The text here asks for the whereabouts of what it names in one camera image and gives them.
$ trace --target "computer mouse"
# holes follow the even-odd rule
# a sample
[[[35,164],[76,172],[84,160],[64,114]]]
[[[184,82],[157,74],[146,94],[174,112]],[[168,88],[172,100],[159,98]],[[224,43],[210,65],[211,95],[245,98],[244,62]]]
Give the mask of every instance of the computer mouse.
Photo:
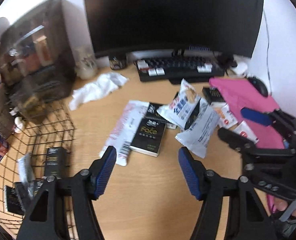
[[[268,90],[264,82],[256,77],[248,77],[247,79],[263,97],[268,96]]]

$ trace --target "black monitor screen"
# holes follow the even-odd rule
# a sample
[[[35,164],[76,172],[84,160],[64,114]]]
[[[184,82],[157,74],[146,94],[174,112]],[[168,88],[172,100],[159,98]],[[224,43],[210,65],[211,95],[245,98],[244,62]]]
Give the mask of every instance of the black monitor screen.
[[[96,57],[203,47],[251,57],[264,0],[85,0]]]

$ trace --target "red circle logo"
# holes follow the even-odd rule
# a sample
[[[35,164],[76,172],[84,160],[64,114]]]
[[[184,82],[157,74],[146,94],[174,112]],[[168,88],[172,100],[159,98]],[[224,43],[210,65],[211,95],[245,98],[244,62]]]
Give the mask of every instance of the red circle logo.
[[[244,131],[242,131],[241,133],[240,133],[240,135],[242,136],[242,137],[248,137],[248,134],[246,133],[246,132],[244,132]]]

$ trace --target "black wire mesh basket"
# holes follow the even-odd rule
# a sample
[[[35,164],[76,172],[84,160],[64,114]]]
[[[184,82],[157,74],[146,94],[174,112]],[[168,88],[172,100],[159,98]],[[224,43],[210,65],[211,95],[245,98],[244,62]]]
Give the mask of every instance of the black wire mesh basket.
[[[23,216],[10,213],[5,207],[4,187],[14,188],[14,182],[20,181],[17,160],[31,154],[31,166],[36,179],[43,179],[46,151],[50,147],[63,147],[66,154],[66,173],[70,166],[72,142],[75,127],[63,101],[55,101],[39,106],[38,114],[25,114],[26,129],[21,133],[7,131],[13,117],[3,107],[0,112],[0,131],[9,143],[9,151],[0,162],[0,225],[14,238],[18,234]],[[71,198],[65,199],[68,230],[71,239],[78,239],[75,227]]]

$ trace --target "white wall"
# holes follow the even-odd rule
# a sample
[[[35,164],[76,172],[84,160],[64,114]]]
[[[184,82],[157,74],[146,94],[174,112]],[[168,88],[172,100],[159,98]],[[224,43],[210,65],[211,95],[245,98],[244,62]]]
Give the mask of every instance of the white wall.
[[[0,6],[0,17],[13,24],[19,17],[43,0],[5,0]],[[64,17],[72,49],[90,45],[90,35],[85,13],[84,0],[65,0]],[[272,95],[284,111],[296,116],[296,9],[289,0],[264,0],[270,35],[269,69]],[[249,70],[261,78],[269,88],[266,52],[267,33],[262,18],[259,35]],[[97,62],[108,65],[107,58]]]

